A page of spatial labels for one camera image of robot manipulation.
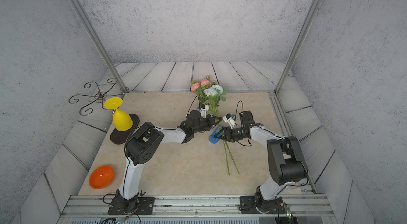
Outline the blue tape dispenser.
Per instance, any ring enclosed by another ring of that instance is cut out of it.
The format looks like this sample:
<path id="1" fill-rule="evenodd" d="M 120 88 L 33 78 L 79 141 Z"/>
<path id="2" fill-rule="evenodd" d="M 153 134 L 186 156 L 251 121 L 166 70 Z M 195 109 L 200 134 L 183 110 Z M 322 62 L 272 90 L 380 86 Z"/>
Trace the blue tape dispenser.
<path id="1" fill-rule="evenodd" d="M 213 145 L 215 145 L 216 143 L 218 143 L 221 140 L 222 133 L 223 133 L 222 129 L 223 129 L 223 126 L 221 126 L 221 127 L 217 126 L 216 129 L 210 134 L 208 139 Z"/>

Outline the artificial flower bouquet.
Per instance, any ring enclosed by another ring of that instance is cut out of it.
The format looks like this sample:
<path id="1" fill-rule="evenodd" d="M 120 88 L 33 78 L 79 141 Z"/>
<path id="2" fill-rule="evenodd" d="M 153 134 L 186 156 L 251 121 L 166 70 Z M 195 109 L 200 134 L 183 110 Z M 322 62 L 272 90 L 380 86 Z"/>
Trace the artificial flower bouquet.
<path id="1" fill-rule="evenodd" d="M 226 102 L 226 93 L 227 90 L 223 89 L 215 81 L 211 81 L 211 77 L 207 76 L 202 81 L 192 81 L 191 82 L 191 91 L 197 95 L 199 106 L 200 104 L 205 104 L 209 106 L 209 111 L 207 114 L 212 114 L 213 116 L 219 117 L 219 102 Z M 229 145 L 226 141 L 223 142 L 226 158 L 226 167 L 227 173 L 230 175 L 230 165 L 229 158 L 231 159 L 234 167 L 238 174 L 240 171 L 237 167 L 233 154 L 229 148 Z"/>

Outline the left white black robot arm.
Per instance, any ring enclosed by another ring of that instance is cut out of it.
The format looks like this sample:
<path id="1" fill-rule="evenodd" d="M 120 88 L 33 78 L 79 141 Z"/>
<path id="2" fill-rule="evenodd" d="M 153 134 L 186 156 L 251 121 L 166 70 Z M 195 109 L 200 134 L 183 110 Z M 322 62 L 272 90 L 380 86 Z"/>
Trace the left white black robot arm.
<path id="1" fill-rule="evenodd" d="M 160 128 L 145 122 L 125 143 L 127 166 L 117 197 L 125 202 L 138 197 L 143 168 L 161 144 L 188 143 L 195 134 L 210 131 L 221 121 L 221 117 L 208 114 L 204 118 L 199 111 L 193 110 L 176 128 Z"/>

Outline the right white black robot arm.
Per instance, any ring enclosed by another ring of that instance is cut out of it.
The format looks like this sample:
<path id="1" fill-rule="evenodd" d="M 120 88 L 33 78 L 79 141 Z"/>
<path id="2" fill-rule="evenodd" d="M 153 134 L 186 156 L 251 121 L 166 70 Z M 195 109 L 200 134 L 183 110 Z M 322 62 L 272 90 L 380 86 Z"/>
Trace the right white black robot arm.
<path id="1" fill-rule="evenodd" d="M 270 202 L 277 202 L 278 195 L 287 187 L 299 187 L 299 182 L 308 179 L 308 168 L 296 137 L 279 136 L 256 123 L 250 111 L 239 114 L 241 126 L 223 127 L 214 138 L 239 142 L 243 139 L 256 141 L 267 149 L 270 177 L 259 186 L 254 195 L 258 208 Z"/>

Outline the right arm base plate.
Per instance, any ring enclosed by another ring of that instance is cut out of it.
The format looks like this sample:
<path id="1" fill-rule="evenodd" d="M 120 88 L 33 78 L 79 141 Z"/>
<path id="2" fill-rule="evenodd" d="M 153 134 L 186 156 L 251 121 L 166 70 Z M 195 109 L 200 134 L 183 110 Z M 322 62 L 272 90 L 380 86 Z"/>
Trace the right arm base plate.
<path id="1" fill-rule="evenodd" d="M 260 195 L 241 196 L 238 210 L 242 214 L 283 214 L 286 212 L 282 198 L 265 200 Z"/>

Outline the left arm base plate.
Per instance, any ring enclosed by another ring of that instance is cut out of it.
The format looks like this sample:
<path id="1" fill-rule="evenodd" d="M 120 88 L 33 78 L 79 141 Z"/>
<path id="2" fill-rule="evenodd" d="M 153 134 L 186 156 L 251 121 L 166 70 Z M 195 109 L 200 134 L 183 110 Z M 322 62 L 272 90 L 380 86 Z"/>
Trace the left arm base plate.
<path id="1" fill-rule="evenodd" d="M 134 199 L 124 200 L 118 195 L 115 196 L 108 210 L 108 215 L 130 215 L 135 213 L 136 215 L 152 215 L 155 197 L 135 197 Z"/>

